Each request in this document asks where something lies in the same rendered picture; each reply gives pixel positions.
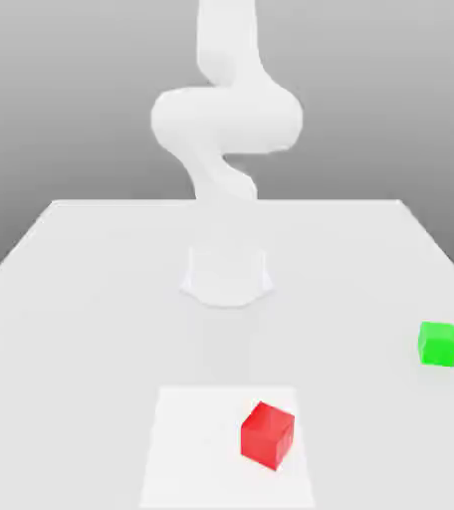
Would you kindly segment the small red cube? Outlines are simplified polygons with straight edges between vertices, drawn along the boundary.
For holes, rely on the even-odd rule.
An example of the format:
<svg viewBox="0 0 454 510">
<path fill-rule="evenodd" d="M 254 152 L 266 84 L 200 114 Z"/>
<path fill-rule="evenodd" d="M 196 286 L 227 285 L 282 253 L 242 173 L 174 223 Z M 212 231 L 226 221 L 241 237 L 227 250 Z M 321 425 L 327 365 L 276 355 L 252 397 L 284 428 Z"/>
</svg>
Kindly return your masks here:
<svg viewBox="0 0 454 510">
<path fill-rule="evenodd" d="M 295 416 L 259 401 L 240 429 L 243 456 L 276 471 L 293 445 Z"/>
</svg>

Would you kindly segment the small green cube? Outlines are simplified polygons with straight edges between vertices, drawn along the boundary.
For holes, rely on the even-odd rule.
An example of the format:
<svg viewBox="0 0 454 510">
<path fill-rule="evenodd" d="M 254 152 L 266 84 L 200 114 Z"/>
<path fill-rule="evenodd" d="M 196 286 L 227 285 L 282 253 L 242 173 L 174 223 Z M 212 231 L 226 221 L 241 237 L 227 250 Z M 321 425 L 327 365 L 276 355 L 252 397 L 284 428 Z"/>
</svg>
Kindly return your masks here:
<svg viewBox="0 0 454 510">
<path fill-rule="evenodd" d="M 454 367 L 454 325 L 423 321 L 418 335 L 418 353 L 425 365 Z"/>
</svg>

